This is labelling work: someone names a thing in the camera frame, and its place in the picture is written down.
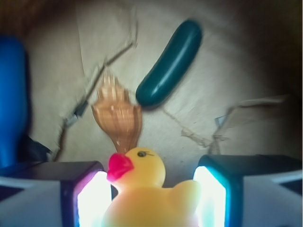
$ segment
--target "red beak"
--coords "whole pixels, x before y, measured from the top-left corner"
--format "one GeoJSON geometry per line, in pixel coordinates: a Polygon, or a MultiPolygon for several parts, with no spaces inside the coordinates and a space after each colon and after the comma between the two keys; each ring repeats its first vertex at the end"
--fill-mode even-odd
{"type": "Polygon", "coordinates": [[[107,179],[114,182],[133,168],[130,158],[120,153],[114,153],[108,162],[107,179]]]}

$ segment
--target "white light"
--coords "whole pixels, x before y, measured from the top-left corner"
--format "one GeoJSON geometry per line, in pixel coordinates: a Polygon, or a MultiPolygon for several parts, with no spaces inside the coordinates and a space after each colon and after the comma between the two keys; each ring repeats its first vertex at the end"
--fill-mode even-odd
{"type": "Polygon", "coordinates": [[[107,173],[97,172],[78,195],[80,227],[100,227],[103,216],[112,202],[107,173]]]}
{"type": "Polygon", "coordinates": [[[194,180],[201,184],[201,200],[197,207],[200,227],[224,227],[226,189],[205,166],[199,166],[194,180]]]}

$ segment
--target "seashell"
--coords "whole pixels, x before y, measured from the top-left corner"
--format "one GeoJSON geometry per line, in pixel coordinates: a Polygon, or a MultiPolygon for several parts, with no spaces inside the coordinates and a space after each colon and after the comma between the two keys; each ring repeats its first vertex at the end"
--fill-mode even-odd
{"type": "Polygon", "coordinates": [[[111,138],[118,153],[125,154],[137,146],[142,128],[140,106],[129,101],[128,91],[107,71],[98,89],[98,101],[92,106],[100,128],[111,138]]]}

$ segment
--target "duck head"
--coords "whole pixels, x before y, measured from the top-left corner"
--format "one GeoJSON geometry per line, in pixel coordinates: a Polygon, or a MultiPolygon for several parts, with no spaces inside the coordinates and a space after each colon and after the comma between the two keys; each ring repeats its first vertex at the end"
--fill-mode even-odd
{"type": "Polygon", "coordinates": [[[121,192],[142,186],[162,187],[165,174],[164,163],[153,150],[134,148],[110,157],[107,179],[121,192]]]}

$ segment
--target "rubber duck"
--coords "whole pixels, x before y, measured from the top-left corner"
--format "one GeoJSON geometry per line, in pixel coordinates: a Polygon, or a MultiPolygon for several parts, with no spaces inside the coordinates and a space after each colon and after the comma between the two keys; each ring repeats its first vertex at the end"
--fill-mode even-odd
{"type": "Polygon", "coordinates": [[[107,209],[103,226],[198,226],[196,208],[201,187],[193,180],[162,188],[162,159],[149,148],[113,154],[107,179],[118,195],[107,209]]]}

